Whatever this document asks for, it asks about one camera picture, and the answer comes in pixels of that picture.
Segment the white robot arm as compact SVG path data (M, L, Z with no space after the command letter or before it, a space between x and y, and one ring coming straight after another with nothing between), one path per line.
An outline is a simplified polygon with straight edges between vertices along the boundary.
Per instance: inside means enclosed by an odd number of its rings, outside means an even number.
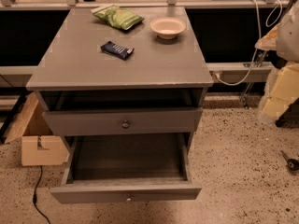
M262 123L274 123L299 99L299 1L255 47L278 56L277 67L266 80L258 114Z

